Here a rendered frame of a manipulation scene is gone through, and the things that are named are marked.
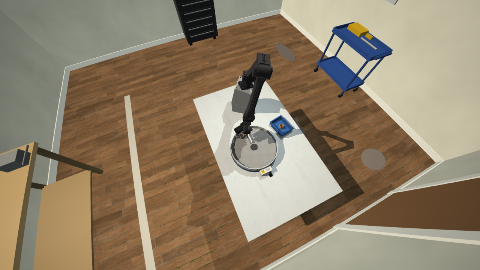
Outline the blue crate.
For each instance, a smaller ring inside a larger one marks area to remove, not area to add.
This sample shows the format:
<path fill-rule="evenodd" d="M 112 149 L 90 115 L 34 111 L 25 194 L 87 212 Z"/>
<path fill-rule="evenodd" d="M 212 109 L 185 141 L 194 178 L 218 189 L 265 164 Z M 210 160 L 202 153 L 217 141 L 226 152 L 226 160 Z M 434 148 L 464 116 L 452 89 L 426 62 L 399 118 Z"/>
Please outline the blue crate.
<path fill-rule="evenodd" d="M 283 124 L 283 128 L 279 129 L 279 125 Z M 277 134 L 282 138 L 287 133 L 293 130 L 293 126 L 283 118 L 282 115 L 278 116 L 274 120 L 270 121 L 269 125 L 277 132 Z"/>

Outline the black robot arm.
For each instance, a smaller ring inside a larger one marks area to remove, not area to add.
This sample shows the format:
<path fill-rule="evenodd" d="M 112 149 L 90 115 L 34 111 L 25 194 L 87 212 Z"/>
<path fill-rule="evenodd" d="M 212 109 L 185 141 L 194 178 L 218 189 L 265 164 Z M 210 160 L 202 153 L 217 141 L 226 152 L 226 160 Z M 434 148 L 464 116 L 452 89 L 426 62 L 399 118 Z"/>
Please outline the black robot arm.
<path fill-rule="evenodd" d="M 271 78 L 273 68 L 271 68 L 270 54 L 257 53 L 256 60 L 253 65 L 247 71 L 242 73 L 242 81 L 239 81 L 239 87 L 241 90 L 253 88 L 249 104 L 242 117 L 242 123 L 236 127 L 235 133 L 240 134 L 242 131 L 244 134 L 251 133 L 251 122 L 254 121 L 254 110 L 257 106 L 257 102 L 262 90 L 263 84 L 266 79 Z M 254 82 L 254 85 L 253 85 Z"/>

